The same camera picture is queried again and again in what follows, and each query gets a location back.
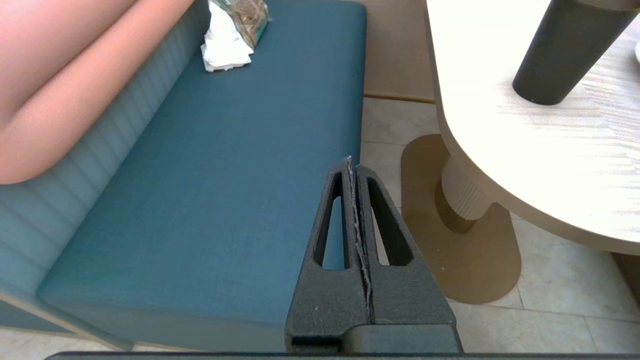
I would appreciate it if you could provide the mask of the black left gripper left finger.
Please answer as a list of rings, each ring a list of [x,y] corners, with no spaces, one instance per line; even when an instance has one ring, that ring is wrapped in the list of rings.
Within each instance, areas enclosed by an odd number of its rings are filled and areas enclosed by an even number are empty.
[[[343,269],[323,268],[333,203],[340,199]],[[371,285],[364,253],[353,162],[327,173],[285,322],[289,352],[341,352],[343,338],[371,321]]]

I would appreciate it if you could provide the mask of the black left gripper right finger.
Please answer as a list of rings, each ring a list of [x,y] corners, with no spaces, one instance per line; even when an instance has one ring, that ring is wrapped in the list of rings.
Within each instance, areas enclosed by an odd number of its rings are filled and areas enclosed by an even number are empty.
[[[378,174],[356,167],[365,299],[375,324],[444,325],[457,319]]]

